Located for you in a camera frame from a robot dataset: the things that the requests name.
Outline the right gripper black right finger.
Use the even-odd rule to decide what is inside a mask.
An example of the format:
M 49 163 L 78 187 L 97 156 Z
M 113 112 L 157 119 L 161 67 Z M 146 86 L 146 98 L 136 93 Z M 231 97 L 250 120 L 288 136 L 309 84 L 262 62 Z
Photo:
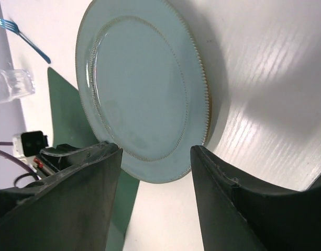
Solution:
M 306 190 L 263 181 L 203 146 L 190 150 L 205 250 L 321 250 L 321 175 Z

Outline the blue metal fork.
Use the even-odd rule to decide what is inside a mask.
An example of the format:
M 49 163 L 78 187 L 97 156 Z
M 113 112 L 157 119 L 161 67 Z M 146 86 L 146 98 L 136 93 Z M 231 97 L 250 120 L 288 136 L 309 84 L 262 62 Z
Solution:
M 10 20 L 0 18 L 0 26 L 6 30 L 13 32 L 14 34 L 21 37 L 29 46 L 31 46 L 48 64 L 51 63 L 50 58 L 40 50 L 33 42 L 31 42 L 20 30 L 18 25 Z

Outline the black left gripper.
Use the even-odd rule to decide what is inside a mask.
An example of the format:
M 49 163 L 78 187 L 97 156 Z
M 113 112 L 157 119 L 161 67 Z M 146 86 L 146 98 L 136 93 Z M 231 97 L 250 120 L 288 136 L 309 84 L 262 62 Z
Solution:
M 30 166 L 34 175 L 26 173 L 18 176 L 14 180 L 14 187 L 25 177 L 35 176 L 34 181 L 26 187 L 38 187 L 43 185 L 43 179 L 48 178 L 60 171 L 67 169 L 75 164 L 79 157 L 79 148 L 69 144 L 60 144 L 56 147 L 47 147 L 38 150 L 37 155 L 28 157 L 27 164 Z

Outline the clear drinking glass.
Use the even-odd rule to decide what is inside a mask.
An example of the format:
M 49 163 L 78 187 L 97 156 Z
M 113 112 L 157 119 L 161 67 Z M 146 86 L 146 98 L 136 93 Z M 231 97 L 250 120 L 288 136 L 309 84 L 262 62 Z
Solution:
M 0 70 L 0 104 L 35 93 L 35 85 L 26 70 Z

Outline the teal ceramic plate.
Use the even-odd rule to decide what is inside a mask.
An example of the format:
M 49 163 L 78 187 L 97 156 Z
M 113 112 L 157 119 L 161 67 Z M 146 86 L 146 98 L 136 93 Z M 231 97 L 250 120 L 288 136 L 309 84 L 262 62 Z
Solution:
M 168 1 L 92 1 L 75 48 L 76 82 L 100 141 L 123 149 L 122 169 L 153 184 L 191 170 L 204 145 L 211 93 L 195 38 Z

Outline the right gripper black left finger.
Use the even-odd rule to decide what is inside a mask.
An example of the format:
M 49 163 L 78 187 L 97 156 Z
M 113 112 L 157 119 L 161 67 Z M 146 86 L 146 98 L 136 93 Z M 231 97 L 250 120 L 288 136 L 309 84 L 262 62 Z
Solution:
M 0 250 L 104 250 L 122 154 L 98 143 L 41 186 L 1 189 Z

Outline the dark green placemat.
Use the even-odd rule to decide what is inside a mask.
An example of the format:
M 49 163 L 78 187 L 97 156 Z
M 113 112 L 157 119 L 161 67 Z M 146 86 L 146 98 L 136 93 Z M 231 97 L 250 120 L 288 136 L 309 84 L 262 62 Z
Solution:
M 48 68 L 48 85 L 53 125 L 53 146 L 69 144 L 84 148 L 98 142 L 84 113 L 79 91 L 53 68 Z M 125 237 L 139 180 L 121 171 L 110 224 L 110 233 Z

